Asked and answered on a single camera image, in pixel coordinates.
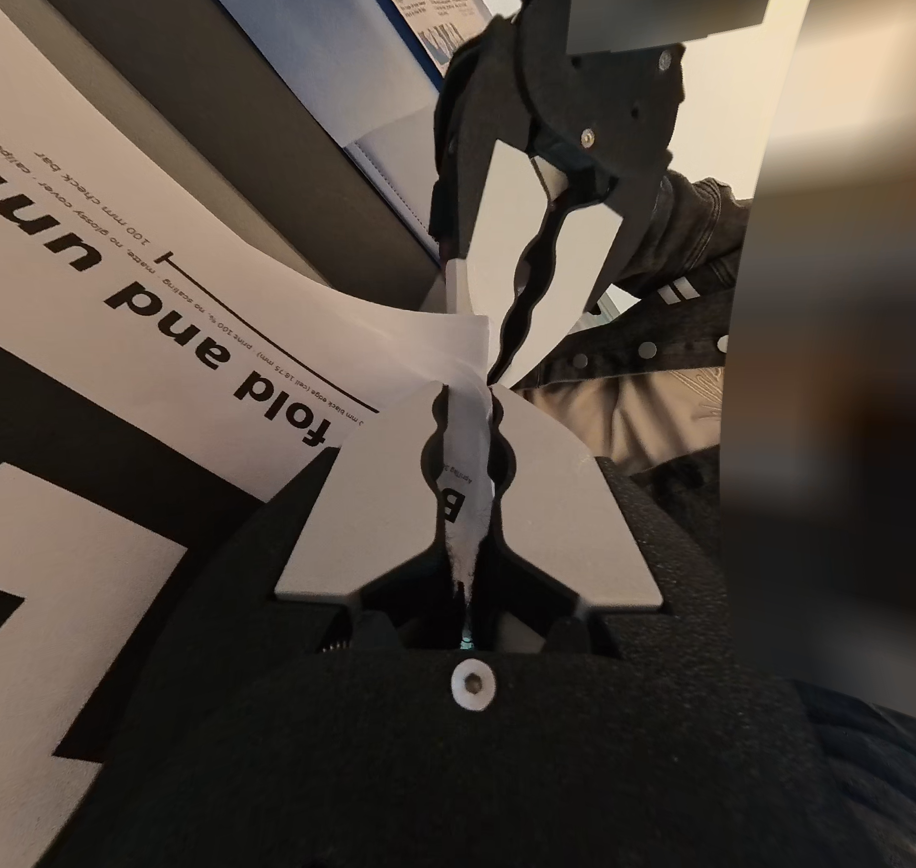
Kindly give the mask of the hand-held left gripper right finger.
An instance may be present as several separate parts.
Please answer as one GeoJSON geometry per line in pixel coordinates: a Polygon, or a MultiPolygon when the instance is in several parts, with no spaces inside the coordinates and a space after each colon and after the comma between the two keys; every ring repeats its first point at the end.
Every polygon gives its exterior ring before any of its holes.
{"type": "Polygon", "coordinates": [[[592,452],[555,419],[501,384],[498,435],[514,472],[499,498],[502,537],[541,597],[510,588],[523,612],[657,611],[663,599],[592,452]]]}

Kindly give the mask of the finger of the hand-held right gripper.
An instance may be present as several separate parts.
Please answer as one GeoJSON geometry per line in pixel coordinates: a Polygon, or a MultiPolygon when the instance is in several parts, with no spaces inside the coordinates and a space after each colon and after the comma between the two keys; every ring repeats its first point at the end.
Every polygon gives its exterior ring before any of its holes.
{"type": "Polygon", "coordinates": [[[553,273],[548,203],[531,159],[496,141],[467,254],[444,263],[446,312],[488,320],[490,376],[524,376],[550,350],[534,332],[553,273]]]}
{"type": "Polygon", "coordinates": [[[564,192],[535,230],[504,233],[492,266],[492,382],[510,387],[563,340],[586,311],[622,219],[600,201],[564,192]]]}

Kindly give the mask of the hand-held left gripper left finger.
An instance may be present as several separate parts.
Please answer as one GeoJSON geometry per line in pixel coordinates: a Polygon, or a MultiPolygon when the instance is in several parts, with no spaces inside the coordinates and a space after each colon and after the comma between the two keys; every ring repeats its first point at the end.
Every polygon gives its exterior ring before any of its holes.
{"type": "Polygon", "coordinates": [[[436,485],[447,410],[447,387],[428,382],[345,441],[276,585],[279,599],[450,601],[436,485]]]}

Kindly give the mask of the white printed paper sheet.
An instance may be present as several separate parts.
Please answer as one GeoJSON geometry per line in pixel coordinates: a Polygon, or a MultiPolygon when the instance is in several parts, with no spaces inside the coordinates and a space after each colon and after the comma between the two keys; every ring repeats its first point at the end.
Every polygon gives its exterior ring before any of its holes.
{"type": "Polygon", "coordinates": [[[100,770],[104,676],[182,552],[429,380],[480,320],[305,278],[192,198],[2,15],[2,866],[100,770]]]}

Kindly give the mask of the person's beige shirt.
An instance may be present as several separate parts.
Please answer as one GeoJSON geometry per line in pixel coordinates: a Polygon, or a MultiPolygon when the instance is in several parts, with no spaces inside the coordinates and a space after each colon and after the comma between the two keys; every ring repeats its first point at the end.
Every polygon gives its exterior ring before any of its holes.
{"type": "Polygon", "coordinates": [[[625,474],[720,443],[725,369],[710,367],[517,389],[625,474]]]}

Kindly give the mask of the person's dark trousers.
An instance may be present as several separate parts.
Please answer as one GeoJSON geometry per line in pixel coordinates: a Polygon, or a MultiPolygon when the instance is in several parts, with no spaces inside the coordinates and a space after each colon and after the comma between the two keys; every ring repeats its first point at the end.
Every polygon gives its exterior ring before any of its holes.
{"type": "Polygon", "coordinates": [[[915,865],[915,719],[796,681],[847,805],[893,867],[915,865]]]}

